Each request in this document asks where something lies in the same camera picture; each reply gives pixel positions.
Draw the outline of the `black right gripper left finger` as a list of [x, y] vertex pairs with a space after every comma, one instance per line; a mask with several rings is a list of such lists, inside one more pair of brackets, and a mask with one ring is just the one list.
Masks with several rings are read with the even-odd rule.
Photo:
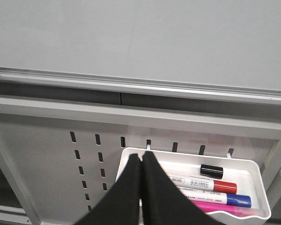
[[115, 184], [76, 225], [137, 225], [141, 195], [141, 161], [131, 154]]

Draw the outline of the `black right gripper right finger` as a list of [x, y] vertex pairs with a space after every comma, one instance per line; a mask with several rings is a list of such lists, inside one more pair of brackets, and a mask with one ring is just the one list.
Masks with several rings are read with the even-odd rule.
[[145, 225], [221, 224], [181, 193], [151, 151], [142, 156], [141, 201]]

